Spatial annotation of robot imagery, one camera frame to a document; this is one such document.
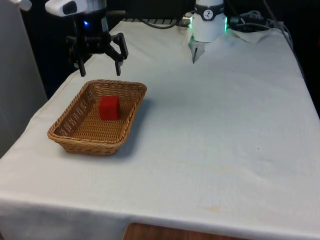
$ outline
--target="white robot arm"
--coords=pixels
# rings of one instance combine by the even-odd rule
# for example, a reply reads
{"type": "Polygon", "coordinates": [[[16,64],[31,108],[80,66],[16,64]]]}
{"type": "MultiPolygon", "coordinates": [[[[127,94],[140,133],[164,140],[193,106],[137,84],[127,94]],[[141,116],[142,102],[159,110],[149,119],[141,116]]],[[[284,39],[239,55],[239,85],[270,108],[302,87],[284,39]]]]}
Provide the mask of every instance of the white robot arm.
{"type": "MultiPolygon", "coordinates": [[[[30,0],[9,0],[20,9],[28,11],[30,0]]],[[[67,36],[70,60],[78,66],[81,76],[86,75],[84,59],[92,54],[106,54],[115,62],[116,74],[121,74],[121,65],[128,57],[125,37],[122,33],[110,35],[107,22],[107,0],[49,0],[45,10],[58,17],[74,15],[76,36],[67,36]],[[117,52],[111,42],[118,45],[117,52]]]]}

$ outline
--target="red block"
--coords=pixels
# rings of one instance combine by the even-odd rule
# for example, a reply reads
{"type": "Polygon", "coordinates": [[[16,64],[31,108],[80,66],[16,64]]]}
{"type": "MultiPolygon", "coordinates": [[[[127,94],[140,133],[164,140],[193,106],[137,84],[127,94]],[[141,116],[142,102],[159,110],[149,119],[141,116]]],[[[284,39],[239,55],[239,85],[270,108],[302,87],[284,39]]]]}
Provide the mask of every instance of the red block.
{"type": "Polygon", "coordinates": [[[101,120],[118,120],[120,117],[120,103],[118,96],[103,96],[99,103],[101,120]]]}

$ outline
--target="black cable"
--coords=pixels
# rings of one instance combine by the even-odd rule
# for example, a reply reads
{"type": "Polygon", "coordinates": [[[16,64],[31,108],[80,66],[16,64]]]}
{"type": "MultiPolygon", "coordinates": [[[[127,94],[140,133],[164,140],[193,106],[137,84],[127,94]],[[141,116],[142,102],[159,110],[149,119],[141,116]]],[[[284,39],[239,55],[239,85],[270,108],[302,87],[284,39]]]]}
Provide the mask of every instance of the black cable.
{"type": "Polygon", "coordinates": [[[176,20],[175,23],[173,24],[170,24],[169,26],[158,26],[158,25],[155,25],[155,24],[152,24],[152,23],[149,23],[143,19],[138,19],[140,22],[144,23],[145,25],[148,25],[149,27],[151,28],[154,28],[154,29],[171,29],[173,28],[174,26],[176,26],[178,24],[178,21],[176,20]]]}
{"type": "Polygon", "coordinates": [[[285,34],[285,31],[283,30],[283,27],[280,26],[280,23],[277,21],[276,16],[274,15],[274,13],[272,12],[272,10],[270,9],[270,7],[269,7],[268,3],[266,2],[266,0],[263,0],[263,4],[264,4],[266,10],[269,12],[272,20],[273,20],[274,23],[277,25],[277,28],[280,29],[282,35],[284,36],[286,42],[288,43],[288,45],[289,45],[289,47],[290,47],[290,49],[291,49],[291,51],[292,51],[292,53],[293,53],[293,55],[294,55],[294,57],[295,57],[295,60],[296,60],[296,62],[298,63],[298,66],[299,66],[299,69],[300,69],[300,71],[301,71],[301,75],[302,75],[302,77],[303,77],[304,83],[307,85],[307,80],[306,80],[306,76],[305,76],[304,70],[302,69],[301,63],[300,63],[300,61],[299,61],[299,59],[298,59],[298,57],[297,57],[297,55],[296,55],[296,53],[295,53],[294,47],[293,47],[292,44],[290,43],[287,35],[285,34]]]}
{"type": "Polygon", "coordinates": [[[236,11],[236,9],[234,8],[234,6],[231,4],[231,2],[229,0],[224,0],[230,7],[231,11],[233,12],[233,14],[235,14],[241,21],[243,24],[245,24],[246,22],[244,21],[244,19],[240,16],[240,14],[236,11]]]}

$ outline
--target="table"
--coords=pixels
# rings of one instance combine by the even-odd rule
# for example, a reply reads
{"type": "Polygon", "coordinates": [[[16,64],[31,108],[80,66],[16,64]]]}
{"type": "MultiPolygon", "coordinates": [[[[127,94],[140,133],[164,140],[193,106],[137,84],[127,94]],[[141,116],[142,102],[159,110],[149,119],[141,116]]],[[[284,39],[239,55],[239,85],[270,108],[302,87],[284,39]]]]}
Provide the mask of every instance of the table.
{"type": "Polygon", "coordinates": [[[244,240],[229,236],[213,235],[197,231],[187,231],[169,227],[160,227],[131,223],[122,240],[244,240]]]}
{"type": "Polygon", "coordinates": [[[320,124],[285,39],[230,34],[192,64],[187,32],[121,22],[130,56],[94,55],[0,161],[6,240],[119,240],[130,223],[245,239],[320,238],[320,124]],[[112,157],[66,153],[47,130],[85,82],[142,82],[112,157]]]}

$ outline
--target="cable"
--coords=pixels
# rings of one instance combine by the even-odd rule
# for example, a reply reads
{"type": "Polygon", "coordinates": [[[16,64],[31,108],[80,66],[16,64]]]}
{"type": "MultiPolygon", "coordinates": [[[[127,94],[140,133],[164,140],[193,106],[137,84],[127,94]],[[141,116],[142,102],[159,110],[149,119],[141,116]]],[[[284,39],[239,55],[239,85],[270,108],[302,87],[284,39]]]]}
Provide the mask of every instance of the cable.
{"type": "Polygon", "coordinates": [[[176,20],[175,23],[173,24],[170,24],[168,26],[158,26],[158,25],[155,25],[155,24],[152,24],[152,23],[149,23],[143,19],[138,19],[140,22],[144,23],[145,25],[148,25],[149,27],[151,28],[154,28],[154,29],[162,29],[162,30],[165,30],[165,29],[171,29],[173,28],[174,26],[176,26],[178,24],[178,21],[176,20]]]}
{"type": "Polygon", "coordinates": [[[252,19],[257,19],[257,20],[264,20],[265,18],[261,15],[261,12],[257,10],[249,11],[246,13],[240,14],[241,17],[249,17],[252,19]]]}
{"type": "Polygon", "coordinates": [[[301,63],[300,63],[300,61],[299,61],[299,59],[298,59],[298,57],[297,57],[297,55],[295,53],[294,47],[290,44],[287,35],[285,34],[283,28],[280,26],[280,23],[277,21],[276,16],[274,15],[272,10],[270,9],[270,7],[269,7],[268,3],[266,2],[266,0],[263,0],[263,4],[264,4],[266,10],[269,12],[269,14],[270,14],[271,18],[273,19],[273,21],[277,24],[277,27],[280,29],[280,31],[281,31],[282,35],[284,36],[286,42],[289,44],[290,49],[291,49],[291,51],[292,51],[292,53],[293,53],[293,55],[295,57],[295,60],[298,63],[298,66],[299,66],[301,75],[303,77],[304,83],[305,83],[305,85],[307,85],[307,80],[306,80],[306,76],[304,74],[304,70],[302,69],[301,63]]]}
{"type": "Polygon", "coordinates": [[[230,3],[230,1],[229,1],[229,0],[225,0],[225,2],[229,5],[231,11],[232,11],[237,17],[240,18],[240,20],[241,20],[241,22],[242,22],[243,24],[245,24],[245,23],[246,23],[245,20],[244,20],[244,19],[239,15],[239,13],[235,10],[234,6],[232,6],[232,4],[230,3]]]}
{"type": "MultiPolygon", "coordinates": [[[[246,13],[242,13],[242,14],[240,14],[240,16],[241,16],[241,17],[248,17],[248,18],[252,18],[252,19],[256,19],[256,20],[260,20],[260,21],[265,20],[265,18],[262,16],[261,12],[258,11],[258,10],[252,10],[252,11],[249,11],[249,12],[246,12],[246,13]]],[[[274,20],[272,20],[272,19],[266,19],[266,20],[267,20],[267,22],[268,22],[269,25],[275,26],[275,21],[274,21],[274,20]]],[[[279,23],[279,24],[285,29],[285,31],[288,33],[288,35],[289,35],[289,40],[290,40],[290,42],[291,42],[291,45],[293,46],[293,45],[294,45],[294,41],[293,41],[293,38],[292,38],[292,36],[291,36],[291,33],[290,33],[289,29],[288,29],[283,23],[281,23],[281,22],[278,22],[278,23],[279,23]]]]}
{"type": "MultiPolygon", "coordinates": [[[[243,27],[243,26],[253,26],[253,27],[261,27],[261,28],[265,28],[265,29],[275,29],[275,30],[280,30],[280,29],[278,29],[278,28],[273,28],[273,27],[270,27],[270,26],[266,26],[266,25],[262,25],[262,24],[258,24],[258,23],[245,23],[245,24],[237,24],[237,25],[235,25],[236,27],[243,27]]],[[[293,42],[292,42],[292,40],[291,40],[291,34],[289,33],[287,31],[287,33],[288,33],[288,35],[289,35],[289,37],[290,37],[290,46],[293,46],[293,42]]]]}

